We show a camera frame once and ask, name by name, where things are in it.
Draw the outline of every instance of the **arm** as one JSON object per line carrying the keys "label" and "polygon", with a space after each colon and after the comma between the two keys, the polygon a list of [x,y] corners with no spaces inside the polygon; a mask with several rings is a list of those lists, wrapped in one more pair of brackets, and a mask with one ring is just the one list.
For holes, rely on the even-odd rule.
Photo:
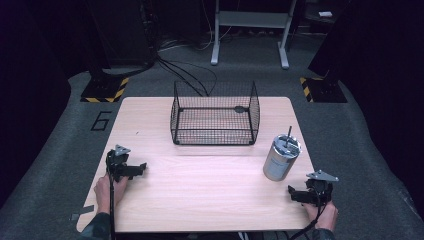
{"label": "arm", "polygon": [[[311,204],[303,204],[308,213],[309,220],[313,221],[318,213],[318,208]],[[313,240],[335,240],[334,229],[336,227],[336,221],[339,210],[334,206],[333,202],[327,203],[324,212],[318,218],[318,222],[315,224],[315,229],[312,232]]]}
{"label": "arm", "polygon": [[[110,182],[109,176],[99,178],[94,192],[96,193],[97,214],[81,232],[79,240],[107,240],[110,235]],[[121,201],[127,186],[128,177],[123,177],[119,183],[114,182],[114,204]]]}

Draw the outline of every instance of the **table leg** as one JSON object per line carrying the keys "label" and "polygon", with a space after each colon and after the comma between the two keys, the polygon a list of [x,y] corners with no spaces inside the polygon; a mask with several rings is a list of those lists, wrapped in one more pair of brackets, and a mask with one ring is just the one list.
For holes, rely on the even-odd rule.
{"label": "table leg", "polygon": [[283,69],[289,69],[289,61],[287,59],[287,53],[286,53],[286,42],[287,42],[287,36],[289,35],[289,31],[290,31],[290,25],[293,19],[293,12],[294,12],[294,7],[296,6],[296,1],[297,0],[293,0],[290,5],[290,10],[289,10],[287,21],[286,21],[286,26],[284,27],[283,37],[281,39],[281,42],[278,42],[281,67]]}
{"label": "table leg", "polygon": [[213,44],[211,64],[218,64],[219,56],[219,0],[215,4],[215,42]]}

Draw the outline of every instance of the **silver cylinder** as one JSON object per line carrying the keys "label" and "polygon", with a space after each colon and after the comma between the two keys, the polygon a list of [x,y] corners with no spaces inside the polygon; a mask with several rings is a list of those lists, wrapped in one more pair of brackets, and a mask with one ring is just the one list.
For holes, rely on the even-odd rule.
{"label": "silver cylinder", "polygon": [[300,143],[293,136],[278,135],[272,142],[263,171],[272,181],[282,181],[299,156]]}

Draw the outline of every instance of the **gray floor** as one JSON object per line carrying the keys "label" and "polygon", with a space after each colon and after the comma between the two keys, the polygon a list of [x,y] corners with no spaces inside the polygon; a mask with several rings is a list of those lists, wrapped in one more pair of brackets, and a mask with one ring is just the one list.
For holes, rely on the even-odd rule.
{"label": "gray floor", "polygon": [[[279,65],[278,40],[252,37],[222,43],[218,66],[210,65],[211,46],[203,51],[173,48],[160,55],[166,60],[206,67],[219,81],[254,80],[260,96],[291,99],[315,169],[340,178],[333,192],[340,211],[338,239],[423,239],[423,221],[411,208],[402,183],[390,172],[370,140],[361,110],[348,89],[341,84],[348,99],[346,104],[306,101],[299,78],[315,76],[307,66],[322,38],[296,36],[288,53],[289,70]],[[202,81],[214,79],[204,69],[188,64],[179,66]],[[69,221],[69,216],[84,204],[121,103],[80,102],[89,79],[88,73],[69,79],[72,95],[66,110],[0,211],[0,239],[78,236],[76,223]],[[173,96],[174,80],[174,75],[155,64],[130,78],[123,97]],[[110,118],[107,128],[90,131],[100,111],[112,112],[103,115]],[[265,233],[266,239],[277,239],[277,235]]]}

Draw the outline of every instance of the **white metal stand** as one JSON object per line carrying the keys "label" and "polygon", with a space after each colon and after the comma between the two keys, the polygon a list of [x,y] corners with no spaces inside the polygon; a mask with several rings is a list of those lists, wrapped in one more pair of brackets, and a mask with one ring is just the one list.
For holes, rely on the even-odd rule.
{"label": "white metal stand", "polygon": [[278,42],[281,67],[289,68],[287,53],[285,49],[287,36],[289,34],[291,21],[293,18],[294,7],[297,0],[292,0],[288,13],[257,13],[257,12],[231,12],[219,11],[219,0],[216,0],[215,6],[215,42],[212,51],[211,64],[218,64],[219,56],[219,27],[220,26],[239,26],[239,27],[265,27],[265,28],[284,28],[283,37]]}

